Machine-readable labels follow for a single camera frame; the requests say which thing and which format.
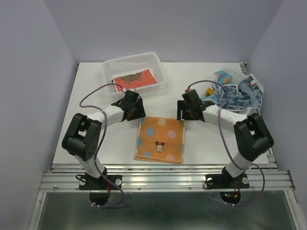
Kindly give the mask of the red bear towel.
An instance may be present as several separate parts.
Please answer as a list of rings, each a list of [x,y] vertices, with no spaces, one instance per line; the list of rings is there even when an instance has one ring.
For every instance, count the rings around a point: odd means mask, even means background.
[[[121,77],[115,77],[112,80],[112,83],[116,84],[112,86],[114,92],[120,92],[121,87],[126,89],[137,89],[140,87],[157,84],[158,81],[151,72],[151,70],[145,69],[137,73],[128,74]]]

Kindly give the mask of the orange polka dot towel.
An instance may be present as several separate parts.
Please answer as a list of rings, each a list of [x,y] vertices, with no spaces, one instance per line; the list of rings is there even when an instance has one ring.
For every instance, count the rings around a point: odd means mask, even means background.
[[[184,135],[183,120],[144,117],[140,122],[134,159],[181,164],[184,156]]]

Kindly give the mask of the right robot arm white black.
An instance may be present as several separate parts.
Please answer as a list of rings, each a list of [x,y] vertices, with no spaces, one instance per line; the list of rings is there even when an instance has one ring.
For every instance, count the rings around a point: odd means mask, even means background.
[[[200,120],[216,124],[219,131],[227,129],[236,138],[238,152],[222,169],[220,174],[206,175],[204,188],[234,189],[238,186],[249,188],[246,171],[261,154],[267,152],[274,140],[262,117],[253,113],[243,115],[222,109],[212,102],[203,102],[195,90],[182,95],[177,101],[177,119],[192,121]]]

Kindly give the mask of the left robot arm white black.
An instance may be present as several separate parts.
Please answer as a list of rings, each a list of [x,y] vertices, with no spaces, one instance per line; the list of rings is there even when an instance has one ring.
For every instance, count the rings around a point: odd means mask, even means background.
[[[78,160],[85,170],[84,175],[76,176],[81,190],[119,189],[116,177],[107,178],[107,169],[98,159],[101,142],[106,128],[125,120],[131,121],[146,117],[143,100],[137,92],[127,90],[124,97],[106,109],[90,115],[77,113],[73,116],[64,135],[62,148]]]

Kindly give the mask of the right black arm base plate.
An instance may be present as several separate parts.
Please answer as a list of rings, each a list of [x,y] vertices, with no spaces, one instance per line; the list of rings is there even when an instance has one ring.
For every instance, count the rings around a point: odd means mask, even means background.
[[[224,174],[207,174],[206,180],[203,184],[204,189],[247,189],[249,188],[249,180],[245,173],[242,175],[232,178]]]

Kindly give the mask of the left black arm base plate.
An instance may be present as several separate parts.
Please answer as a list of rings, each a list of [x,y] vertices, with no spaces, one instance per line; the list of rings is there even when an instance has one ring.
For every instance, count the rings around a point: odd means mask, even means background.
[[[107,185],[107,181],[100,178],[93,178],[87,174],[78,174],[75,178],[79,181],[79,190],[118,190],[114,185]]]

